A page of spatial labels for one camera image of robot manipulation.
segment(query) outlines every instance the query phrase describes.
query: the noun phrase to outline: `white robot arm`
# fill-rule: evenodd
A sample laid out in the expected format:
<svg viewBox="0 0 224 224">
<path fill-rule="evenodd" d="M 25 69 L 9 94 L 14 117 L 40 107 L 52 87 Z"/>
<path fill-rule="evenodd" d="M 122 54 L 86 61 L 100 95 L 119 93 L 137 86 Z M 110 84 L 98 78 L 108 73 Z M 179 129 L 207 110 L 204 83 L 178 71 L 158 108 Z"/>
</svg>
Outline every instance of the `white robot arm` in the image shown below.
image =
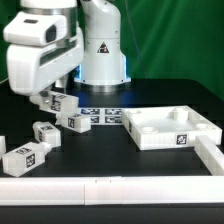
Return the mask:
<svg viewBox="0 0 224 224">
<path fill-rule="evenodd" d="M 80 0 L 85 13 L 86 47 L 77 22 L 76 0 L 21 0 L 23 11 L 4 29 L 10 43 L 7 68 L 11 89 L 35 95 L 77 66 L 75 81 L 117 86 L 126 77 L 120 51 L 120 13 L 105 0 Z"/>
<path fill-rule="evenodd" d="M 4 29 L 11 89 L 34 95 L 77 67 L 84 57 L 83 35 L 72 0 L 21 0 L 23 12 Z"/>
</svg>

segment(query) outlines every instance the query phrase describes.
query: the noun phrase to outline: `black table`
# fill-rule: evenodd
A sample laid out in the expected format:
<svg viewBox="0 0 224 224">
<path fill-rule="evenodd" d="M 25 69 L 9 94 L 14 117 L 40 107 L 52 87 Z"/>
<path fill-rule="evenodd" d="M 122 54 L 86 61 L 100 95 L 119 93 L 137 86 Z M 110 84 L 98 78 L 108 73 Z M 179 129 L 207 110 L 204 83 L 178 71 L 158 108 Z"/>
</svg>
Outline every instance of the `black table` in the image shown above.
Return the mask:
<svg viewBox="0 0 224 224">
<path fill-rule="evenodd" d="M 67 93 L 79 97 L 80 107 L 188 105 L 224 128 L 224 102 L 192 80 L 137 79 L 130 88 L 118 92 L 102 94 L 68 89 Z M 8 151 L 35 141 L 34 122 L 55 122 L 54 114 L 39 111 L 27 97 L 12 93 L 8 83 L 0 86 L 0 102 L 0 135 L 6 136 Z M 210 175 L 193 148 L 140 152 L 123 126 L 92 126 L 82 134 L 58 128 L 62 146 L 48 154 L 45 164 L 23 177 Z M 218 147 L 223 151 L 224 143 Z M 11 178 L 3 174 L 2 165 L 0 177 Z M 224 204 L 2 206 L 0 219 L 1 223 L 201 223 L 203 220 L 221 223 Z"/>
</svg>

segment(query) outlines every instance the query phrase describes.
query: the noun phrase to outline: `white tray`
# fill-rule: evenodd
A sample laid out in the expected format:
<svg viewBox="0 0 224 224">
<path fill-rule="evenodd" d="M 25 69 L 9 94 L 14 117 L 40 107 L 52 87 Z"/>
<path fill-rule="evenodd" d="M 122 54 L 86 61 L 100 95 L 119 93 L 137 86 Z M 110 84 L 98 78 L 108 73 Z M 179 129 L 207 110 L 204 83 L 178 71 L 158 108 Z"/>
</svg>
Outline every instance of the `white tray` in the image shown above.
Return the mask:
<svg viewBox="0 0 224 224">
<path fill-rule="evenodd" d="M 199 135 L 221 144 L 222 130 L 188 106 L 123 109 L 122 123 L 140 150 L 194 146 Z"/>
</svg>

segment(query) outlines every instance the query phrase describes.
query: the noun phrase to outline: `warning triangle label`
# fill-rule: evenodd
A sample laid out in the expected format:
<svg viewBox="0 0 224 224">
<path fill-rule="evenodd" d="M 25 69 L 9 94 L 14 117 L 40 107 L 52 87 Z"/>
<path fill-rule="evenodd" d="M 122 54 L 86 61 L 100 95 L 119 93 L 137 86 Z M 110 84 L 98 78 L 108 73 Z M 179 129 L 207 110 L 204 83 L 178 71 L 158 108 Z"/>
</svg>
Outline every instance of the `warning triangle label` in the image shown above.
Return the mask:
<svg viewBox="0 0 224 224">
<path fill-rule="evenodd" d="M 103 42 L 99 48 L 99 50 L 97 51 L 97 53 L 101 53 L 101 54 L 109 54 L 109 50 L 107 48 L 107 45 Z"/>
</svg>

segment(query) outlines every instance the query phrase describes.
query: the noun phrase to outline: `green backdrop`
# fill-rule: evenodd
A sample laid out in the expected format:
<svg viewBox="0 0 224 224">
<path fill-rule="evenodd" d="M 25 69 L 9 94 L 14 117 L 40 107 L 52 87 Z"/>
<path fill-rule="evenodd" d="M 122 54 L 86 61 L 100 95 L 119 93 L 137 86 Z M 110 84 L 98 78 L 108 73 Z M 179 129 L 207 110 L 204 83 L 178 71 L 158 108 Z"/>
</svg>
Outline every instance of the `green backdrop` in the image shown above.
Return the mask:
<svg viewBox="0 0 224 224">
<path fill-rule="evenodd" d="M 0 2 L 0 80 L 7 77 L 2 29 L 19 10 L 18 2 Z M 127 3 L 140 55 L 125 0 L 114 2 L 122 15 L 121 46 L 132 78 L 193 79 L 224 99 L 224 0 Z"/>
</svg>

